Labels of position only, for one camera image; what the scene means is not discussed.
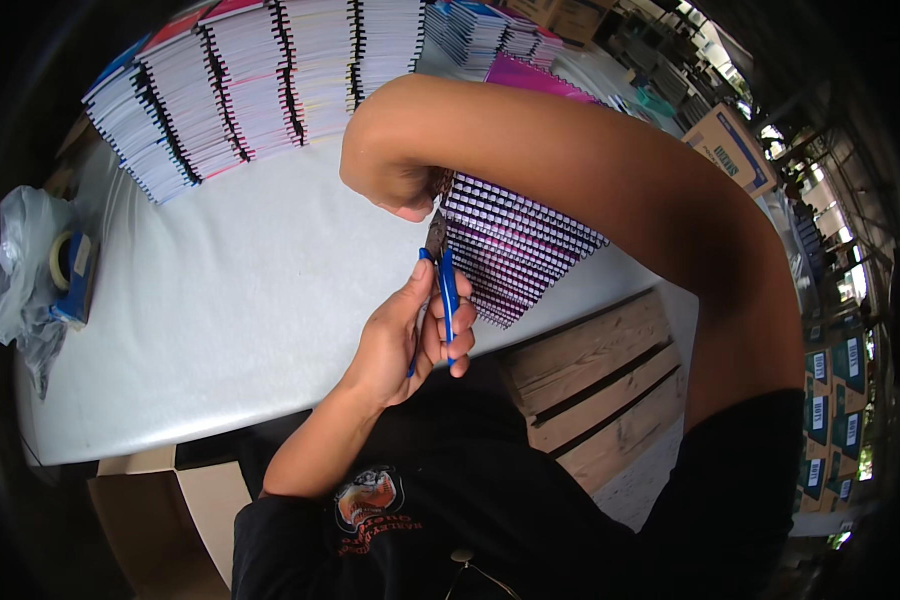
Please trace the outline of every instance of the notebook stack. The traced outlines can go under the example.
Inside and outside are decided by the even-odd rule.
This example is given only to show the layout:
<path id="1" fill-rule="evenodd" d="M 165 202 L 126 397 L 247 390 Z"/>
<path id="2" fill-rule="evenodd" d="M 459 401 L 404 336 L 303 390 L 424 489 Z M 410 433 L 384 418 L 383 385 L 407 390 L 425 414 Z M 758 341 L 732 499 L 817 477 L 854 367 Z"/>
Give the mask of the notebook stack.
<path id="1" fill-rule="evenodd" d="M 420 0 L 358 0 L 360 40 L 357 96 L 412 73 L 423 50 L 425 4 Z"/>
<path id="2" fill-rule="evenodd" d="M 206 28 L 223 109 L 240 149 L 249 159 L 263 159 L 300 146 L 296 99 L 288 95 L 290 24 L 279 5 L 223 0 L 199 24 Z"/>
<path id="3" fill-rule="evenodd" d="M 500 51 L 517 59 L 531 61 L 537 47 L 537 23 L 513 8 L 493 6 L 493 10 L 506 21 L 506 29 L 500 42 Z"/>
<path id="4" fill-rule="evenodd" d="M 304 143 L 341 136 L 355 107 L 356 19 L 348 0 L 279 0 L 289 19 Z"/>
<path id="5" fill-rule="evenodd" d="M 601 104 L 587 92 L 525 61 L 500 54 L 487 82 Z M 441 194 L 454 266 L 473 284 L 480 318 L 508 328 L 579 261 L 610 243 L 563 213 L 512 190 L 456 173 Z"/>
<path id="6" fill-rule="evenodd" d="M 490 68 L 507 21 L 486 4 L 456 0 L 450 3 L 448 23 L 440 48 L 464 69 Z"/>
<path id="7" fill-rule="evenodd" d="M 146 42 L 144 37 L 110 62 L 82 102 L 90 122 L 120 156 L 120 167 L 151 202 L 162 204 L 195 186 L 197 178 L 168 138 L 147 76 L 133 62 Z"/>
<path id="8" fill-rule="evenodd" d="M 210 64 L 202 6 L 170 21 L 137 54 L 183 159 L 201 180 L 245 161 Z"/>
<path id="9" fill-rule="evenodd" d="M 538 66 L 547 71 L 554 63 L 557 54 L 564 51 L 564 41 L 552 31 L 536 28 L 536 46 L 533 48 L 529 61 L 533 66 Z"/>
<path id="10" fill-rule="evenodd" d="M 423 31 L 427 40 L 438 46 L 444 45 L 444 35 L 450 26 L 450 3 L 444 0 L 427 5 L 423 20 Z"/>

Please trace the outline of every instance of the tape roll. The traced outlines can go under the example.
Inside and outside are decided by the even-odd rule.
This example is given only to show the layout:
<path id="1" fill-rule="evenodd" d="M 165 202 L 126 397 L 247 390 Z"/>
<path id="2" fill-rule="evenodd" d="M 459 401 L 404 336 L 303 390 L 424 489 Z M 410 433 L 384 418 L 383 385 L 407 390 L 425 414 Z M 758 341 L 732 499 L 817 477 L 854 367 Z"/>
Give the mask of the tape roll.
<path id="1" fill-rule="evenodd" d="M 53 285 L 63 292 L 70 291 L 70 240 L 72 231 L 64 231 L 49 247 L 49 274 Z"/>

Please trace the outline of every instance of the teal basket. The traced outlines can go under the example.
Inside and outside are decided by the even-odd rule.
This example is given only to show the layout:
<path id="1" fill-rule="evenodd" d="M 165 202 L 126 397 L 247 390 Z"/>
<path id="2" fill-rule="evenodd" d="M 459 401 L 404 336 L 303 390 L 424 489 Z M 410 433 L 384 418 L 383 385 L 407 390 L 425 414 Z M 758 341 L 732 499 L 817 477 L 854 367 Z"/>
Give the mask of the teal basket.
<path id="1" fill-rule="evenodd" d="M 636 101 L 651 111 L 660 113 L 665 117 L 673 117 L 677 114 L 677 111 L 670 105 L 670 102 L 660 98 L 660 96 L 648 90 L 646 87 L 636 88 Z"/>

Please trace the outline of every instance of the wire cutters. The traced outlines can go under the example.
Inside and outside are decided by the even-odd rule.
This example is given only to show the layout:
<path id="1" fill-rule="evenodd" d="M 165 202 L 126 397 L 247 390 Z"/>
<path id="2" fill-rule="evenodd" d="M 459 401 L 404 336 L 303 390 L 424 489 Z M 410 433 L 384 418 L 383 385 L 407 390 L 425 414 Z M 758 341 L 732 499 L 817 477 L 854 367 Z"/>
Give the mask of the wire cutters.
<path id="1" fill-rule="evenodd" d="M 427 229 L 427 241 L 420 248 L 420 258 L 426 258 L 436 264 L 436 285 L 440 290 L 440 298 L 443 300 L 443 325 L 446 328 L 447 347 L 456 337 L 453 332 L 453 315 L 460 306 L 460 298 L 457 296 L 457 281 L 453 271 L 453 249 L 447 246 L 447 222 L 444 213 L 438 208 L 433 213 L 430 227 Z M 416 344 L 413 347 L 413 358 L 409 363 L 407 378 L 412 378 L 417 370 L 417 354 L 420 351 L 420 333 L 423 327 L 423 319 L 430 307 L 430 297 L 423 302 L 420 312 L 416 315 Z M 447 365 L 453 366 L 454 360 L 447 356 Z"/>

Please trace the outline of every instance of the black t-shirt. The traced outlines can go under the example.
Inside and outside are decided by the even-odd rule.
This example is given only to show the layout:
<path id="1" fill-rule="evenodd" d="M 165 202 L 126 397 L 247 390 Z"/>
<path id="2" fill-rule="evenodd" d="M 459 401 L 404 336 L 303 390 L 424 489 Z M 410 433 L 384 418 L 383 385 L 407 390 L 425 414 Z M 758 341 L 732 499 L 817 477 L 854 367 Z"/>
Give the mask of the black t-shirt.
<path id="1" fill-rule="evenodd" d="M 423 449 L 358 457 L 323 502 L 270 496 L 241 510 L 233 597 L 444 598 L 453 584 L 451 598 L 510 598 L 477 569 L 461 571 L 458 549 L 524 600 L 754 597 L 792 527 L 803 398 L 768 393 L 694 427 L 636 534 L 528 446 L 516 410 L 431 401 L 456 410 L 381 427 Z"/>

